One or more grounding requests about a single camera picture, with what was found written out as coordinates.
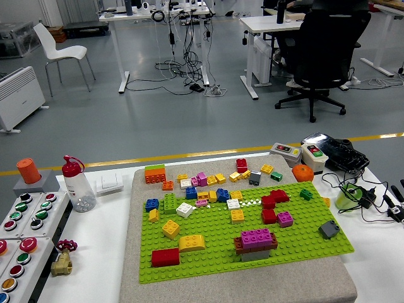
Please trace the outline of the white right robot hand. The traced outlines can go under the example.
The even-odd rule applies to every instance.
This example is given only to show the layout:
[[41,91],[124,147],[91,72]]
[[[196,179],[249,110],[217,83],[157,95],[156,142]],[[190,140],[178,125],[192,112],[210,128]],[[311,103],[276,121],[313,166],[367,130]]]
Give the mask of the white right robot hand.
[[391,198],[386,194],[384,194],[383,199],[388,206],[388,216],[403,225],[403,195],[401,194],[399,189],[394,185],[391,186],[391,190],[400,204],[399,205],[394,204]]

